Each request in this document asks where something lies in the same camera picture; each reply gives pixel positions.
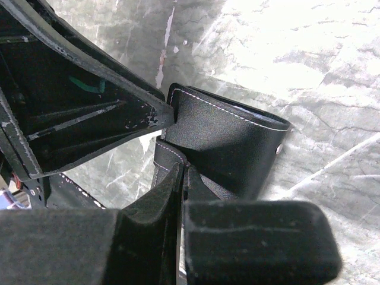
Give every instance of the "white stitching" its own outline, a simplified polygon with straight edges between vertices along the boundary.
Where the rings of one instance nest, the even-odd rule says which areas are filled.
[[[158,166],[158,167],[161,167],[162,169],[166,170],[166,171],[170,171],[169,169],[163,167],[162,165],[159,165],[157,162],[154,162],[154,165]]]
[[[203,100],[203,99],[201,99],[201,98],[199,98],[199,97],[197,97],[197,96],[195,96],[195,95],[193,95],[193,94],[191,94],[191,93],[188,93],[188,92],[186,92],[186,91],[183,91],[182,89],[179,89],[179,88],[175,88],[175,89],[173,90],[173,92],[172,92],[172,97],[170,98],[170,105],[172,105],[173,95],[174,95],[174,92],[175,92],[176,90],[182,91],[182,92],[186,93],[187,95],[189,95],[189,96],[191,96],[191,97],[194,97],[194,98],[196,98],[196,99],[198,99],[198,100],[200,100],[200,101],[202,101],[202,102],[204,102],[204,103],[206,103],[206,104],[212,105],[212,106],[214,106],[215,108],[217,108],[217,109],[219,109],[219,110],[225,111],[225,112],[228,113],[228,114],[231,114],[231,115],[233,115],[233,116],[235,116],[235,117],[237,117],[237,118],[239,118],[239,119],[241,119],[241,120],[244,120],[244,121],[246,121],[246,122],[248,122],[248,123],[251,123],[251,124],[254,124],[254,125],[256,125],[256,126],[260,126],[260,127],[262,127],[262,128],[265,128],[265,129],[271,129],[271,130],[273,130],[273,131],[279,131],[279,132],[286,132],[286,131],[287,131],[287,129],[273,129],[273,128],[270,128],[270,127],[268,127],[268,126],[263,126],[263,125],[260,125],[259,123],[252,122],[252,121],[247,120],[247,119],[245,119],[245,118],[243,118],[243,117],[240,117],[239,115],[236,115],[236,114],[234,114],[234,113],[232,113],[232,112],[230,112],[230,111],[227,111],[226,109],[223,109],[223,108],[221,108],[221,107],[218,107],[218,106],[216,106],[216,105],[214,105],[214,104],[212,104],[212,103],[210,103],[210,102],[208,102],[208,101],[206,101],[206,100]]]
[[[159,146],[162,147],[162,148],[165,148],[166,150],[169,150],[171,153],[174,153],[176,156],[179,157],[179,159],[182,161],[182,163],[185,163],[185,162],[183,161],[182,157],[179,156],[179,155],[178,155],[177,153],[175,153],[174,151],[168,149],[167,147],[164,147],[163,145],[161,145],[161,144],[159,144],[159,143],[157,143],[157,142],[156,142],[156,144],[159,145]]]

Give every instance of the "marble tabletop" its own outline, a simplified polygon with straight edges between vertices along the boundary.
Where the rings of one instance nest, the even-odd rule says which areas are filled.
[[[380,1],[49,3],[164,94],[177,82],[289,120],[261,198],[322,208],[344,259],[331,284],[380,283]],[[150,189],[155,135],[67,175],[124,207]]]

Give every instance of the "gray marbled surface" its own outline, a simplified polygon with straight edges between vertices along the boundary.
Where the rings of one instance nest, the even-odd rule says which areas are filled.
[[[262,198],[318,204],[344,258],[333,284],[379,284],[380,1],[49,2],[163,93],[178,82],[288,119]],[[150,138],[67,174],[124,207],[149,190]]]

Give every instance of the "green mark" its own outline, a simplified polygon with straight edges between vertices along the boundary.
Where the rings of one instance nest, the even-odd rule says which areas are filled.
[[[75,77],[72,77],[72,76],[69,76],[69,80],[72,83],[74,83],[76,86],[78,86],[80,89],[82,89],[86,92],[104,93],[104,91],[106,89],[106,80],[105,79],[100,79],[99,88],[84,84],[82,81],[80,81],[79,79],[76,79]]]

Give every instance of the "black leather wallet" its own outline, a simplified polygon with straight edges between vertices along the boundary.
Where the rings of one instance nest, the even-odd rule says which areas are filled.
[[[167,103],[175,124],[157,138],[153,186],[173,164],[193,168],[184,181],[201,181],[221,199],[255,199],[282,148],[290,123],[271,113],[192,87],[172,84]]]

